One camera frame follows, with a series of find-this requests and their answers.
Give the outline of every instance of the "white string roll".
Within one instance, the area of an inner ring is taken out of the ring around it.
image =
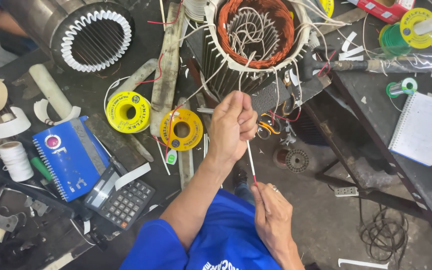
[[[189,19],[202,23],[205,16],[205,7],[208,0],[184,0],[185,14]]]
[[[3,170],[8,171],[15,182],[26,181],[33,177],[34,171],[28,160],[23,144],[9,142],[0,145],[0,158],[3,160]]]

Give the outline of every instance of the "electrical outlet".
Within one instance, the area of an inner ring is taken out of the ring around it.
[[[341,187],[334,190],[334,195],[336,197],[359,196],[359,194],[358,188],[355,186]]]

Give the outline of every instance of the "casio calculator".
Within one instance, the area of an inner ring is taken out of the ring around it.
[[[135,179],[116,190],[114,184],[122,175],[114,163],[110,163],[86,196],[84,205],[117,227],[128,230],[153,197],[155,189]]]

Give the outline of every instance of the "calculator button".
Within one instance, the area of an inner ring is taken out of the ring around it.
[[[141,200],[141,199],[138,198],[138,197],[133,197],[133,198],[132,198],[132,201],[133,201],[135,204],[137,204],[137,205],[142,205],[142,204],[143,204],[143,200]]]

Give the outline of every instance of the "copper winding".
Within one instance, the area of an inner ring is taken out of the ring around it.
[[[269,17],[274,21],[274,26],[279,33],[278,51],[269,59],[254,60],[249,62],[250,68],[265,69],[276,66],[285,59],[289,53],[294,39],[294,25],[290,11],[281,0],[229,0],[220,11],[217,23],[217,33],[219,44],[224,52],[241,65],[246,65],[248,59],[236,53],[230,45],[230,38],[226,32],[226,24],[237,14],[238,9],[251,7],[259,14],[269,13]]]

